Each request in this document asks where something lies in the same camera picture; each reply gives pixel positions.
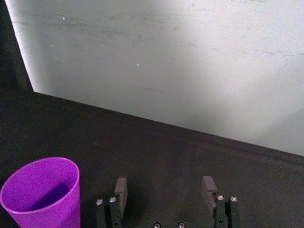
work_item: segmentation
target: black fabric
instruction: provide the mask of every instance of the black fabric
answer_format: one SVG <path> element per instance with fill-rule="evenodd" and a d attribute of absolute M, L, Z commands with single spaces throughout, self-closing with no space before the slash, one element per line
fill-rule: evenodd
<path fill-rule="evenodd" d="M 243 227 L 304 227 L 304 158 L 40 94 L 0 98 L 0 186 L 23 165 L 50 156 L 81 172 L 82 228 L 95 200 L 128 178 L 128 227 L 166 220 L 212 227 L 202 176 L 239 200 Z M 18 227 L 0 208 L 0 227 Z"/>

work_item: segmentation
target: purple cup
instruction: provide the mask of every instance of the purple cup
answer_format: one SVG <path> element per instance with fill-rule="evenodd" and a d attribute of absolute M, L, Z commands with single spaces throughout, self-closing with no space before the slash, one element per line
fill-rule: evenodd
<path fill-rule="evenodd" d="M 66 158 L 34 161 L 7 179 L 0 203 L 21 228 L 80 228 L 79 169 Z"/>

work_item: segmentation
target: white backdrop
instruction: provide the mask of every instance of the white backdrop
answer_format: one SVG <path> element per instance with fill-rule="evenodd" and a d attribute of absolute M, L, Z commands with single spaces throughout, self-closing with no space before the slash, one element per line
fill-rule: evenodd
<path fill-rule="evenodd" d="M 304 155 L 302 0 L 6 0 L 36 92 Z"/>

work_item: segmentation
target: bolt head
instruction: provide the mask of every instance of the bolt head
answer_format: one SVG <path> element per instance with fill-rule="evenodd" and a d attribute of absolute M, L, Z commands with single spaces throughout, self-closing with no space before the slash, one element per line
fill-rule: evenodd
<path fill-rule="evenodd" d="M 114 203 L 116 201 L 116 198 L 115 197 L 111 197 L 109 201 L 110 201 L 110 203 Z"/>
<path fill-rule="evenodd" d="M 224 199 L 224 197 L 222 195 L 218 195 L 217 198 L 218 198 L 218 200 L 223 200 Z"/>
<path fill-rule="evenodd" d="M 186 227 L 186 224 L 184 222 L 179 222 L 178 223 L 178 227 L 179 228 L 185 228 Z"/>
<path fill-rule="evenodd" d="M 155 222 L 153 228 L 161 228 L 161 224 L 159 222 Z"/>
<path fill-rule="evenodd" d="M 103 203 L 103 200 L 102 200 L 102 199 L 96 200 L 96 204 L 97 204 L 97 205 L 100 205 L 100 204 L 102 204 L 102 203 Z"/>
<path fill-rule="evenodd" d="M 231 196 L 230 200 L 233 201 L 233 202 L 237 202 L 238 199 L 236 197 L 234 197 L 234 196 Z"/>

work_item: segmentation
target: black metal bracket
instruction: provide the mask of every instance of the black metal bracket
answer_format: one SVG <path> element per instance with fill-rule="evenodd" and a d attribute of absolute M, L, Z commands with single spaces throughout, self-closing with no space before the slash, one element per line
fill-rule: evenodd
<path fill-rule="evenodd" d="M 231 196 L 228 200 L 217 193 L 217 187 L 210 176 L 202 181 L 202 196 L 210 215 L 214 218 L 214 228 L 241 228 L 238 199 Z"/>
<path fill-rule="evenodd" d="M 238 199 L 230 197 L 228 200 L 217 193 L 217 187 L 210 176 L 204 176 L 202 181 L 202 196 L 214 218 L 214 228 L 241 228 Z M 96 201 L 97 228 L 122 228 L 122 218 L 128 197 L 127 179 L 119 178 L 116 183 L 114 196 Z M 199 228 L 183 221 L 144 225 L 138 228 Z"/>

